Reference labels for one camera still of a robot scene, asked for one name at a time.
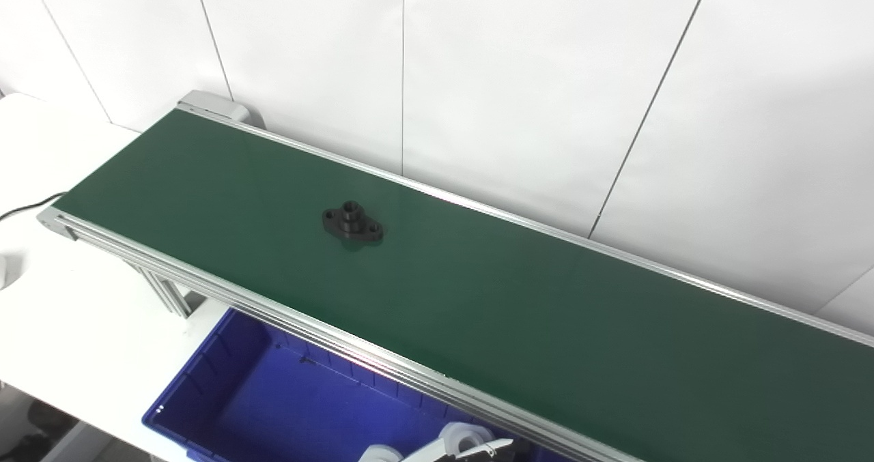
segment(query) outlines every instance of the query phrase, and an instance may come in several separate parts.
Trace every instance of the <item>white wall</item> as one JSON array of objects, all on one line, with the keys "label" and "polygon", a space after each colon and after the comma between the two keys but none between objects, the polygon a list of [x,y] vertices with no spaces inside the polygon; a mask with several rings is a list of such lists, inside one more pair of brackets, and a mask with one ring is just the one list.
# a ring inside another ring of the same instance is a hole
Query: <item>white wall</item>
[{"label": "white wall", "polygon": [[874,332],[874,1],[697,1],[0,0],[0,91],[142,130],[207,89]]}]

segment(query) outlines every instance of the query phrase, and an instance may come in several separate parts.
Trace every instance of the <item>black cable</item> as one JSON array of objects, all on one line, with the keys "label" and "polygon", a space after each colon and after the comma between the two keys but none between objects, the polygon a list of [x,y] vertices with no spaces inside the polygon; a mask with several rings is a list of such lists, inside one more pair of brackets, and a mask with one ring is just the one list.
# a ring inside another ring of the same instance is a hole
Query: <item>black cable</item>
[{"label": "black cable", "polygon": [[3,222],[3,219],[6,219],[9,216],[13,216],[13,214],[15,214],[15,213],[21,213],[22,211],[33,210],[35,207],[40,207],[40,206],[48,203],[48,201],[52,201],[55,198],[62,197],[62,195],[64,195],[64,194],[66,194],[66,191],[58,192],[57,194],[52,194],[50,197],[45,198],[43,201],[40,201],[39,203],[29,204],[27,206],[22,206],[22,207],[16,207],[15,210],[10,210],[10,211],[7,211],[6,213],[3,213],[3,215],[0,216],[0,222]]}]

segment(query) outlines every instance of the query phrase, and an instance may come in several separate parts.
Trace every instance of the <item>green conveyor belt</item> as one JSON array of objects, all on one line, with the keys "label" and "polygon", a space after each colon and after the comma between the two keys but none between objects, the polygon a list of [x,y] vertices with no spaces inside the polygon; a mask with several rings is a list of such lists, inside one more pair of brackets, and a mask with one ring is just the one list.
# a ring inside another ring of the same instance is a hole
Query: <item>green conveyor belt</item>
[{"label": "green conveyor belt", "polygon": [[54,206],[649,462],[874,460],[874,349],[191,113]]}]

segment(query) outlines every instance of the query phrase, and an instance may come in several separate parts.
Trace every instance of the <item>white cylindrical part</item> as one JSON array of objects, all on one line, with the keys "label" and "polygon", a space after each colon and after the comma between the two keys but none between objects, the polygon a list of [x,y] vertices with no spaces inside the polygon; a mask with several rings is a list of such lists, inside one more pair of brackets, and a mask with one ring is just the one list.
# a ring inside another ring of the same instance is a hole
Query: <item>white cylindrical part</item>
[{"label": "white cylindrical part", "polygon": [[443,438],[446,444],[446,453],[458,455],[465,450],[494,440],[494,435],[489,429],[478,424],[450,422],[440,431],[440,438]]},{"label": "white cylindrical part", "polygon": [[384,444],[372,444],[361,454],[358,462],[400,462],[403,457],[396,449]]},{"label": "white cylindrical part", "polygon": [[6,257],[0,256],[0,290],[6,286]]}]

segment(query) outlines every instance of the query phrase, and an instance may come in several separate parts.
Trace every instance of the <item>floor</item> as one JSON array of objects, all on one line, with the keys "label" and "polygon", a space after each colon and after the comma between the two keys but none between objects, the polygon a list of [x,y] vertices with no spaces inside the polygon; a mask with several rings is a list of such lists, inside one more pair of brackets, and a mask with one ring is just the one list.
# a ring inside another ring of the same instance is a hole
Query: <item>floor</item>
[{"label": "floor", "polygon": [[148,453],[115,438],[107,444],[94,462],[150,462],[150,457]]}]

